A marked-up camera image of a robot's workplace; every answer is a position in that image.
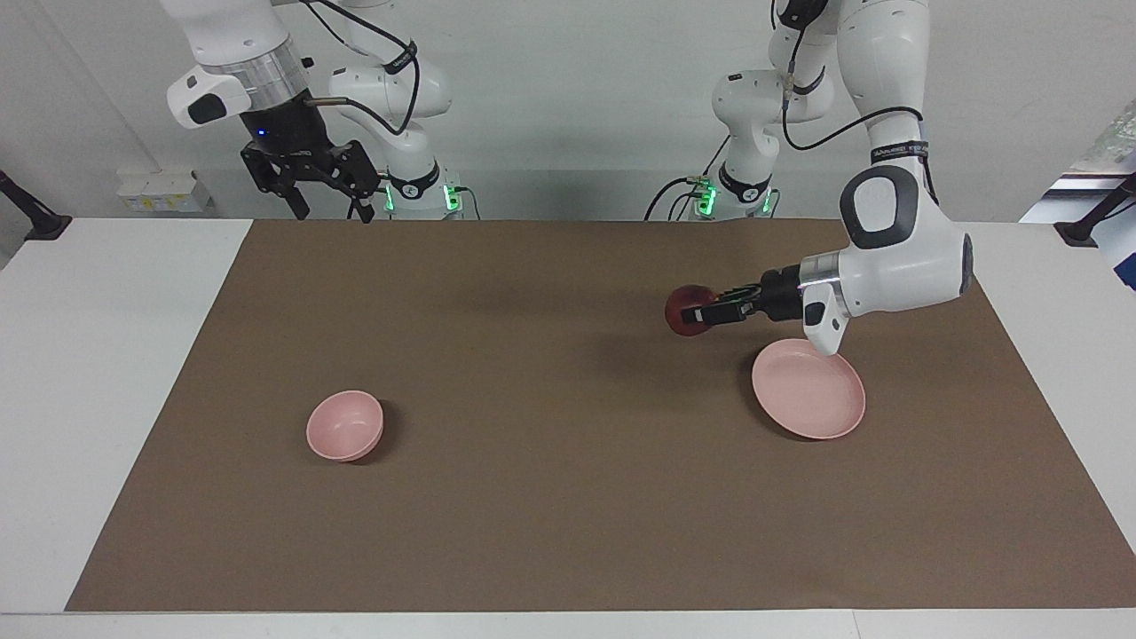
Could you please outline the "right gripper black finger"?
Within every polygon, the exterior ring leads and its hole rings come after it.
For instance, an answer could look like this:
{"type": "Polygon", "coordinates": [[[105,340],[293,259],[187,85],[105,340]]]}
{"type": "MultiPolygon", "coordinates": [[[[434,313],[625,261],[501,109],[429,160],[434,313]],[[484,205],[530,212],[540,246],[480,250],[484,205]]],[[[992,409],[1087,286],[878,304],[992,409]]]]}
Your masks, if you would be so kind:
{"type": "Polygon", "coordinates": [[[374,221],[375,208],[371,200],[381,190],[381,171],[375,169],[358,140],[314,151],[312,163],[316,175],[324,185],[332,186],[350,199],[349,216],[358,215],[362,223],[374,221]]]}
{"type": "Polygon", "coordinates": [[[254,146],[244,146],[241,158],[260,193],[270,193],[283,199],[296,221],[304,221],[310,215],[310,207],[304,196],[300,193],[295,175],[287,161],[279,163],[279,158],[264,153],[264,150],[254,146]]]}

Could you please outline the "red apple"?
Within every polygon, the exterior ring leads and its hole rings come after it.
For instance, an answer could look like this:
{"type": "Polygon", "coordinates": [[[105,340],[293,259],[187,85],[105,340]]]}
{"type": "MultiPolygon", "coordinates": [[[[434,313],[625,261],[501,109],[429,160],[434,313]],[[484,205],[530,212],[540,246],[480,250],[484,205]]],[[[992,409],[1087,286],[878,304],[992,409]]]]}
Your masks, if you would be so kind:
{"type": "Polygon", "coordinates": [[[709,325],[702,322],[702,320],[686,322],[682,313],[687,312],[687,309],[701,308],[707,304],[715,302],[715,300],[717,300],[717,294],[707,287],[675,288],[665,304],[666,324],[674,333],[680,337],[693,338],[702,335],[702,333],[710,330],[709,325]]]}

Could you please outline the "pink plate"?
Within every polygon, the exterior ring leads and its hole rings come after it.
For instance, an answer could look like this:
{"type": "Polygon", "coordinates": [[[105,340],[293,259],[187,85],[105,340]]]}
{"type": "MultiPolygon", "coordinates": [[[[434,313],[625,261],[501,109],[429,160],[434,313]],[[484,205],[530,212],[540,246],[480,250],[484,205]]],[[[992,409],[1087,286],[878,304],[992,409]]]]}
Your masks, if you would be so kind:
{"type": "Polygon", "coordinates": [[[867,413],[867,393],[857,370],[840,355],[818,352],[807,339],[767,345],[755,355],[751,384],[767,416],[804,439],[840,439],[855,430],[867,413]]]}

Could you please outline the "pink bowl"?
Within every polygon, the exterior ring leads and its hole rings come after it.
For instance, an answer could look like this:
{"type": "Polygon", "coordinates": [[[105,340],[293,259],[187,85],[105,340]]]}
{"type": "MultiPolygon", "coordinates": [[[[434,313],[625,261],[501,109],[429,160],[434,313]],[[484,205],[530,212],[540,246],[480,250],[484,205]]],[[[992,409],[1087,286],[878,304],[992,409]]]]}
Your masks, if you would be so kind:
{"type": "Polygon", "coordinates": [[[314,408],[304,435],[308,447],[324,460],[354,462],[373,453],[384,425],[381,400],[361,390],[345,390],[314,408]]]}

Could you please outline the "brown table mat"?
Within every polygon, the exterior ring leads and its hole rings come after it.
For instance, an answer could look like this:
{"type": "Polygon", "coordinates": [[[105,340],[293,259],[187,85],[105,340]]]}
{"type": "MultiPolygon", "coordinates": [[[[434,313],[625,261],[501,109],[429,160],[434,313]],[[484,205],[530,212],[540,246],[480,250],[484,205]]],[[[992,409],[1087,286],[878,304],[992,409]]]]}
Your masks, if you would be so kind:
{"type": "Polygon", "coordinates": [[[674,335],[847,246],[836,221],[258,221],[69,611],[1136,608],[1136,555],[979,284],[872,314],[846,437],[791,437],[755,355],[674,335]],[[324,460],[325,398],[381,400],[324,460]]]}

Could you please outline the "blue object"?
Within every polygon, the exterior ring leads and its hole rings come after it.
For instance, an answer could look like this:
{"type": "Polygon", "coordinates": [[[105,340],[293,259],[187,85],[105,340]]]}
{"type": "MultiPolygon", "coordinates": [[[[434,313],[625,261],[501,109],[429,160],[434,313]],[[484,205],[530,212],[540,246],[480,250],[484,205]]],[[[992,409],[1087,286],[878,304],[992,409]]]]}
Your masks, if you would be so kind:
{"type": "Polygon", "coordinates": [[[1093,238],[1116,276],[1136,292],[1136,209],[1103,221],[1093,238]]]}

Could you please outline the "white wall socket box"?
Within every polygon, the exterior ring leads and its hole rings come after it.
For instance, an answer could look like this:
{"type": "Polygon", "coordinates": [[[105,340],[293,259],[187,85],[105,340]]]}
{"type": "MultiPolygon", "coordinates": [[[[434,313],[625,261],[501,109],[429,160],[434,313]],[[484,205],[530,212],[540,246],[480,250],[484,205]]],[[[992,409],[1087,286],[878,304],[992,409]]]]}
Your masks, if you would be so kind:
{"type": "Polygon", "coordinates": [[[116,194],[131,213],[206,213],[214,198],[195,171],[122,174],[116,194]]]}

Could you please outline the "black table clamp mount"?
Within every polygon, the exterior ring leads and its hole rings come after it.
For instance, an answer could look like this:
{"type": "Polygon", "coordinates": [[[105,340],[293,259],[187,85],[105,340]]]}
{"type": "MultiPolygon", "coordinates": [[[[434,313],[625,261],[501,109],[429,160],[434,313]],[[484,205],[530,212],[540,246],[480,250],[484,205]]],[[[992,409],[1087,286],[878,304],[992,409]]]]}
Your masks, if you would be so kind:
{"type": "Polygon", "coordinates": [[[1074,248],[1095,248],[1097,244],[1092,239],[1094,229],[1100,223],[1111,219],[1136,205],[1136,171],[1119,183],[1110,193],[1106,193],[1095,206],[1091,207],[1081,218],[1072,222],[1055,222],[1053,229],[1068,246],[1074,248]]]}
{"type": "Polygon", "coordinates": [[[17,185],[5,171],[0,171],[0,193],[11,200],[12,206],[31,222],[32,229],[26,234],[28,241],[57,240],[73,222],[72,216],[55,211],[24,186],[17,185]]]}

